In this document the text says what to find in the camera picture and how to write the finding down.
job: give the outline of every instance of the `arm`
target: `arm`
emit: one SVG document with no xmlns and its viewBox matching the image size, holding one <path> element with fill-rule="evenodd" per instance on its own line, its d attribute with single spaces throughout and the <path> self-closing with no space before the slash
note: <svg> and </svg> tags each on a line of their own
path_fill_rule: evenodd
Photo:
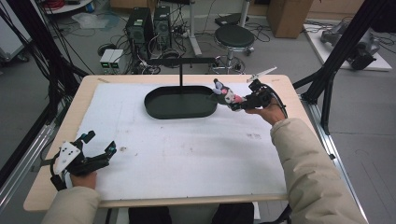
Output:
<svg viewBox="0 0 396 224">
<path fill-rule="evenodd" d="M 44 216 L 43 224 L 92 224 L 100 202 L 95 190 L 96 172 L 87 176 L 70 176 L 73 188 L 64 189 L 56 194 L 52 205 Z"/>
<path fill-rule="evenodd" d="M 315 134 L 300 119 L 285 119 L 276 101 L 247 110 L 273 125 L 293 223 L 367 223 Z"/>
</svg>

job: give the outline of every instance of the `computer tower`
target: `computer tower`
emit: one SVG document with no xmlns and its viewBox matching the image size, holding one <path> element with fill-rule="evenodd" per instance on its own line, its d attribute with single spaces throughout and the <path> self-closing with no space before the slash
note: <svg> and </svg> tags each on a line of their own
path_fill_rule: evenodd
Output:
<svg viewBox="0 0 396 224">
<path fill-rule="evenodd" d="M 172 48 L 170 7 L 156 7 L 154 12 L 154 32 L 157 36 L 157 49 Z"/>
<path fill-rule="evenodd" d="M 148 7 L 135 7 L 125 25 L 128 40 L 134 51 L 133 55 L 139 54 L 144 60 L 151 58 L 154 50 L 154 29 L 152 25 L 151 12 Z"/>
</svg>

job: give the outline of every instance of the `black tray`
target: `black tray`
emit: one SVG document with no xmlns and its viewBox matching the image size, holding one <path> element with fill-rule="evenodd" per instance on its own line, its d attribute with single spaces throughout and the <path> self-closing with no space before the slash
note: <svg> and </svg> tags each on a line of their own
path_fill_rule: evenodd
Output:
<svg viewBox="0 0 396 224">
<path fill-rule="evenodd" d="M 160 87 L 146 95 L 145 107 L 155 119 L 203 118 L 216 111 L 218 104 L 208 99 L 212 93 L 205 86 Z"/>
</svg>

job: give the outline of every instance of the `black round stool seat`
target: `black round stool seat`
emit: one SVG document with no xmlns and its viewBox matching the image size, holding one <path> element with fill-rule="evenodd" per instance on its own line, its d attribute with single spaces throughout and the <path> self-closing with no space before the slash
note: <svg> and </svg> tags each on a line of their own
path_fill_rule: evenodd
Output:
<svg viewBox="0 0 396 224">
<path fill-rule="evenodd" d="M 215 32 L 216 40 L 226 48 L 243 49 L 254 42 L 254 35 L 238 25 L 223 25 Z"/>
</svg>

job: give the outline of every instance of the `person's left hand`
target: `person's left hand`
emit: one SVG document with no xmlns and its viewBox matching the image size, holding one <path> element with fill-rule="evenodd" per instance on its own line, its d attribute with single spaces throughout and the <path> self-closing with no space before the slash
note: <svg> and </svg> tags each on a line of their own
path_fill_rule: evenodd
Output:
<svg viewBox="0 0 396 224">
<path fill-rule="evenodd" d="M 85 187 L 89 189 L 96 188 L 96 171 L 89 173 L 84 176 L 76 176 L 70 174 L 70 179 L 72 180 L 73 187 Z"/>
</svg>

